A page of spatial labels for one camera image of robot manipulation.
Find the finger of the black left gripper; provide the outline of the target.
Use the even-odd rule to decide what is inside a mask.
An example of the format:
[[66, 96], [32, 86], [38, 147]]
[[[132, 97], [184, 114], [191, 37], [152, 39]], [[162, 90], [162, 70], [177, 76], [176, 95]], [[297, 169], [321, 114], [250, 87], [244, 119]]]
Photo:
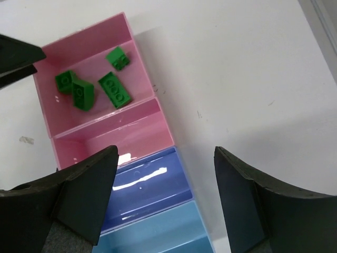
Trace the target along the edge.
[[35, 74], [34, 63], [45, 58], [41, 47], [1, 34], [1, 84], [12, 84]]

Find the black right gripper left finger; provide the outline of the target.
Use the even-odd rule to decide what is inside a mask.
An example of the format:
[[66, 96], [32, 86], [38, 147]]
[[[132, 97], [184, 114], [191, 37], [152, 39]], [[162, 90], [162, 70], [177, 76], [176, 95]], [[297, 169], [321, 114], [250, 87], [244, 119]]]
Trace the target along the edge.
[[40, 179], [1, 191], [1, 252], [91, 252], [118, 163], [111, 145]]

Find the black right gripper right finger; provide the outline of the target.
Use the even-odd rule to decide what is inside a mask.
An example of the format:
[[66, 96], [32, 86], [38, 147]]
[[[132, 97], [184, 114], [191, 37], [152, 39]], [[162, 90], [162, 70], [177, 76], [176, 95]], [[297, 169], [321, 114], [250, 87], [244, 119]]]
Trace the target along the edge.
[[276, 179], [223, 147], [214, 167], [232, 252], [336, 252], [336, 196]]

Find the green square lego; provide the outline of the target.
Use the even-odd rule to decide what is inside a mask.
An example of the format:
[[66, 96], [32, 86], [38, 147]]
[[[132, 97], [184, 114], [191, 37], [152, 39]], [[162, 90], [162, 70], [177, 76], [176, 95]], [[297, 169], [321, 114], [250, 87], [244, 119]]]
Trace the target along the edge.
[[57, 90], [63, 94], [71, 94], [72, 83], [77, 79], [77, 75], [72, 70], [67, 70], [55, 76]]

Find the multicolour compartment tray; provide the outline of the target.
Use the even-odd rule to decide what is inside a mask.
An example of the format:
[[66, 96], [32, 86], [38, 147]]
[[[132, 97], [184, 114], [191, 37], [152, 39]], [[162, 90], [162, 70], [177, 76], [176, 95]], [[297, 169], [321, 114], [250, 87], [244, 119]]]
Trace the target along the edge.
[[[106, 55], [121, 47], [117, 71]], [[34, 81], [59, 169], [115, 145], [120, 155], [94, 252], [213, 252], [186, 171], [124, 13], [43, 47]], [[57, 90], [67, 70], [94, 85], [89, 111]], [[132, 98], [116, 109], [98, 83], [112, 72]]]

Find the green lego plate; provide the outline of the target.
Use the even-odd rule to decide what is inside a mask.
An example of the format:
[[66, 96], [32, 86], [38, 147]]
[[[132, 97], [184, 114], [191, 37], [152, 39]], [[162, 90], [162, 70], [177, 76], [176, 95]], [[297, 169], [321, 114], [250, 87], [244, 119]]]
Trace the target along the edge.
[[116, 109], [120, 109], [131, 103], [131, 96], [118, 77], [112, 72], [107, 73], [99, 79], [98, 83]]

